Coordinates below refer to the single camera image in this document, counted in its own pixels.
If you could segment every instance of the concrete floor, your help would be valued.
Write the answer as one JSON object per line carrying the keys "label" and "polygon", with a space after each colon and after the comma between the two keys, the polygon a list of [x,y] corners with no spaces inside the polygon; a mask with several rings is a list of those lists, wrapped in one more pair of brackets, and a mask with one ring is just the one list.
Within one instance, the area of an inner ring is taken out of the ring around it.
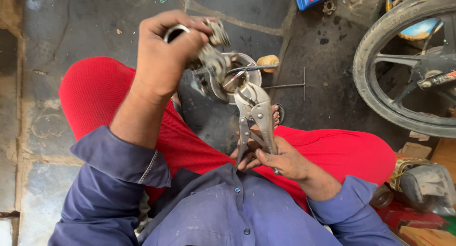
{"label": "concrete floor", "polygon": [[[165,10],[219,17],[232,41],[224,51],[253,59],[278,55],[283,68],[265,74],[263,85],[301,83],[306,67],[306,101],[302,88],[270,92],[286,109],[284,125],[371,132],[394,150],[415,142],[369,109],[351,78],[356,47],[383,1],[336,0],[328,16],[321,5],[297,12],[294,0],[0,0],[0,212],[20,212],[20,226],[16,214],[0,219],[0,227],[15,227],[13,243],[47,244],[82,164],[69,152],[75,139],[57,93],[62,77],[73,63],[92,56],[134,68],[140,21]],[[215,149],[231,152],[237,108],[202,98],[190,89],[188,75],[180,94],[189,127]]]}

